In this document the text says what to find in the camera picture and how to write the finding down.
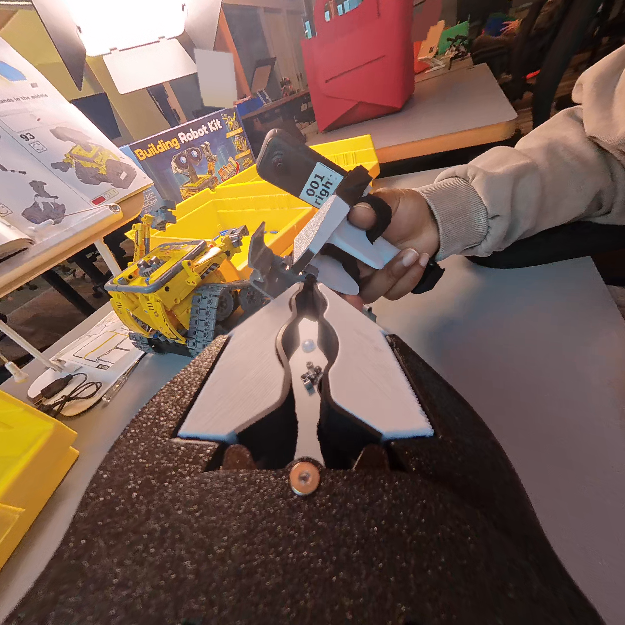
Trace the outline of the softbox light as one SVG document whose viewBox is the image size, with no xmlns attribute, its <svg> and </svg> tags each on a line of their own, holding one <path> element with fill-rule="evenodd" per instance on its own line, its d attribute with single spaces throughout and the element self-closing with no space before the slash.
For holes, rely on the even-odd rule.
<svg viewBox="0 0 625 625">
<path fill-rule="evenodd" d="M 32 1 L 82 88 L 86 58 L 103 58 L 120 94 L 198 74 L 202 103 L 237 99 L 234 57 L 214 51 L 222 1 Z"/>
</svg>

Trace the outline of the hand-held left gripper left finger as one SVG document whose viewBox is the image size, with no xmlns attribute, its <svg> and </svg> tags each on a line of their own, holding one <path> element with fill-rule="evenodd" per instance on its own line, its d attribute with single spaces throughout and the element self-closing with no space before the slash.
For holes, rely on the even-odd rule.
<svg viewBox="0 0 625 625">
<path fill-rule="evenodd" d="M 313 395 L 293 390 L 288 357 L 299 347 L 297 312 L 302 290 L 291 286 L 237 325 L 178 428 L 197 443 L 243 444 L 261 467 L 285 467 L 313 457 Z"/>
</svg>

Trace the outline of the yellow storage bin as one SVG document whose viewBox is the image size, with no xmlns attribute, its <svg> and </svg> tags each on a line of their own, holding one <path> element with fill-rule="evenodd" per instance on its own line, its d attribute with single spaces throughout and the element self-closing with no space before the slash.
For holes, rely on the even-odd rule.
<svg viewBox="0 0 625 625">
<path fill-rule="evenodd" d="M 1 391 L 1 566 L 4 566 L 79 451 L 77 433 Z"/>
</svg>

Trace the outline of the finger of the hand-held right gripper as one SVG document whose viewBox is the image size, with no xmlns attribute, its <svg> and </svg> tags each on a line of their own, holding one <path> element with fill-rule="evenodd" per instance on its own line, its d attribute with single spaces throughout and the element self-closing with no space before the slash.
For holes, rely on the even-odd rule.
<svg viewBox="0 0 625 625">
<path fill-rule="evenodd" d="M 357 281 L 348 274 L 337 259 L 330 256 L 315 256 L 313 268 L 317 271 L 318 283 L 326 285 L 340 294 L 358 295 L 359 285 Z"/>
<path fill-rule="evenodd" d="M 294 239 L 292 266 L 307 266 L 346 219 L 349 205 L 330 196 Z"/>
</svg>

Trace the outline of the person's right forearm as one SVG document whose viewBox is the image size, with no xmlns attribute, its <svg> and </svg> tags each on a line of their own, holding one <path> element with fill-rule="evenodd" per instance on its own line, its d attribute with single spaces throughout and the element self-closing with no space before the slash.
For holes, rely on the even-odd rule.
<svg viewBox="0 0 625 625">
<path fill-rule="evenodd" d="M 624 225 L 624 46 L 577 80 L 567 108 L 518 141 L 420 187 L 437 260 L 489 256 L 575 221 Z"/>
</svg>

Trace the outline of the printed paper sheets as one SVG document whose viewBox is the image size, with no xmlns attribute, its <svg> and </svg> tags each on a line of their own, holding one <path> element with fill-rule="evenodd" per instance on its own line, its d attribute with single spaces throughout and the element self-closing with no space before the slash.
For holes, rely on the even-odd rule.
<svg viewBox="0 0 625 625">
<path fill-rule="evenodd" d="M 143 352 L 131 342 L 129 329 L 115 312 L 51 357 L 61 371 L 46 369 L 27 391 L 29 401 L 55 418 L 70 418 L 89 410 Z M 58 379 L 71 380 L 56 395 L 41 392 Z"/>
</svg>

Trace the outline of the person's right hand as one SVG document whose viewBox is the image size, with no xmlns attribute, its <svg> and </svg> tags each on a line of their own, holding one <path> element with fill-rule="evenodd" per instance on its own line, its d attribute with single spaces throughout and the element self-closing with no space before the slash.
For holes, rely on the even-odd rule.
<svg viewBox="0 0 625 625">
<path fill-rule="evenodd" d="M 418 285 L 430 257 L 439 250 L 439 231 L 426 199 L 413 189 L 382 188 L 374 195 L 383 199 L 393 212 L 382 237 L 399 249 L 399 254 L 381 270 L 358 261 L 360 289 L 343 298 L 354 307 L 386 298 L 395 301 Z"/>
</svg>

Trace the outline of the instruction booklet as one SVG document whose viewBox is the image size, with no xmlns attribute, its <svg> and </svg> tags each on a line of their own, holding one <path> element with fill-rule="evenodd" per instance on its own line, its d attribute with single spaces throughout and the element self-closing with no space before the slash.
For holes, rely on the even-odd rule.
<svg viewBox="0 0 625 625">
<path fill-rule="evenodd" d="M 1 258 L 121 219 L 152 185 L 33 65 L 1 40 Z"/>
</svg>

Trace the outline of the yellow tracked toy robot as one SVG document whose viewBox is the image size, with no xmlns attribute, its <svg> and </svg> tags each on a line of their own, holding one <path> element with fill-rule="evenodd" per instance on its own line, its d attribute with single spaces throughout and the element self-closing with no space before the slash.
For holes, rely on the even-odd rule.
<svg viewBox="0 0 625 625">
<path fill-rule="evenodd" d="M 172 213 L 145 215 L 132 227 L 135 249 L 128 268 L 105 290 L 132 344 L 145 353 L 196 357 L 215 337 L 244 321 L 269 299 L 246 279 L 227 278 L 223 265 L 241 250 L 246 226 L 213 240 L 160 243 L 151 230 L 164 230 Z"/>
</svg>

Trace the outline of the grey toy frame piece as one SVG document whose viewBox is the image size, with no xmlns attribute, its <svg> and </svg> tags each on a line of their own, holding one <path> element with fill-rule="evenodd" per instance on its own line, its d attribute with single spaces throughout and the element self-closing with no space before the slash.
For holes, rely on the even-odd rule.
<svg viewBox="0 0 625 625">
<path fill-rule="evenodd" d="M 264 242 L 265 222 L 251 235 L 247 265 L 251 269 L 249 280 L 259 292 L 275 299 L 299 280 L 290 271 L 287 259 L 277 256 Z"/>
</svg>

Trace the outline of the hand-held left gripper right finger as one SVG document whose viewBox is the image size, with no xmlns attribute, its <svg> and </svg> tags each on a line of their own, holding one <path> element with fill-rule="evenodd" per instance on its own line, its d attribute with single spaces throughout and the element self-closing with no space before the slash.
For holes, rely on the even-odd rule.
<svg viewBox="0 0 625 625">
<path fill-rule="evenodd" d="M 327 359 L 317 428 L 326 467 L 352 467 L 368 444 L 433 436 L 382 327 L 324 285 L 313 296 Z"/>
</svg>

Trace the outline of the blue toy set box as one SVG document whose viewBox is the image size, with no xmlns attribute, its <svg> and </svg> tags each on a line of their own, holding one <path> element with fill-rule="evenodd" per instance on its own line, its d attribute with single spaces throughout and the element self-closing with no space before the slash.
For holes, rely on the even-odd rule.
<svg viewBox="0 0 625 625">
<path fill-rule="evenodd" d="M 221 109 L 122 147 L 152 179 L 160 198 L 176 204 L 252 167 L 255 157 L 241 118 Z"/>
</svg>

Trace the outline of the black tripod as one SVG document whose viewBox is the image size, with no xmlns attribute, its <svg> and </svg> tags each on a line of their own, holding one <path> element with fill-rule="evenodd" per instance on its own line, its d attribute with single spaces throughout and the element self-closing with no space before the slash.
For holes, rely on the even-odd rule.
<svg viewBox="0 0 625 625">
<path fill-rule="evenodd" d="M 525 92 L 532 93 L 533 128 L 549 119 L 559 82 L 603 2 L 565 1 L 559 19 L 529 45 L 544 4 L 534 1 L 523 19 L 511 51 L 510 77 L 502 83 L 510 101 L 521 99 Z"/>
</svg>

